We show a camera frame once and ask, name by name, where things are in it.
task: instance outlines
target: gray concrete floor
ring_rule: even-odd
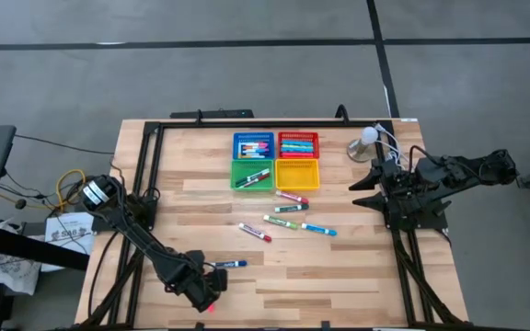
[[[376,1],[385,38],[530,37],[530,1]],[[0,43],[370,38],[363,0],[0,0]],[[530,45],[386,48],[402,117],[419,118],[430,152],[507,148],[530,172]],[[252,108],[258,117],[385,117],[373,46],[0,51],[0,124],[112,150],[122,119]],[[52,191],[68,169],[106,173],[109,158],[15,141],[9,172]],[[447,213],[470,319],[530,328],[530,192],[475,188]],[[0,218],[40,222],[0,200]],[[18,298],[27,330],[73,322],[83,273],[42,278]]]

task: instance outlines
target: white light bulb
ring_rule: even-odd
[[[365,127],[361,131],[361,142],[363,144],[372,144],[379,138],[379,132],[374,127]]]

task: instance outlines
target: wooden table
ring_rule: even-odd
[[[132,187],[143,126],[143,120],[125,120],[121,125],[114,163],[123,169],[128,188]],[[405,151],[412,144],[422,145],[418,122],[394,120],[394,128]],[[383,216],[351,204],[375,192],[347,190],[369,171],[369,163],[354,163],[346,155],[347,144],[361,129],[298,130],[318,132],[321,186],[298,192],[309,198],[308,211],[282,217],[335,229],[336,237],[265,223],[264,214],[273,214],[274,206],[291,201],[269,192],[234,192],[229,187],[233,132],[291,130],[166,130],[157,178],[162,198],[153,234],[178,251],[201,249],[208,261],[246,259],[249,266],[229,269],[228,291],[215,303],[213,313],[200,314],[184,296],[164,292],[146,259],[136,327],[192,327],[196,322],[207,327],[317,327],[323,320],[336,327],[406,325],[392,239]],[[152,151],[154,142],[149,146]],[[237,225],[241,222],[269,234],[272,243],[240,231]],[[454,314],[467,319],[449,245],[435,231],[418,231],[418,237],[427,280]],[[109,234],[95,239],[76,322],[86,319],[91,280],[108,239]],[[113,284],[120,246],[117,238],[103,261],[94,307]],[[418,290],[410,282],[421,320]],[[129,286],[122,295],[119,321],[125,319]]]

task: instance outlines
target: yellow basket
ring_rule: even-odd
[[[287,190],[319,189],[318,160],[275,160],[275,186]]]

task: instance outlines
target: black clamp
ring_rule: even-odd
[[[329,321],[322,321],[320,322],[322,327],[322,331],[330,331],[330,322]]]
[[[344,105],[340,104],[335,113],[335,119],[342,119],[343,124],[349,124],[349,114]]]
[[[161,126],[160,122],[148,121],[144,123],[143,134],[151,134],[155,132]]]
[[[198,116],[195,118],[195,125],[201,126],[202,125],[202,119],[203,119],[202,111],[200,109],[198,109]]]

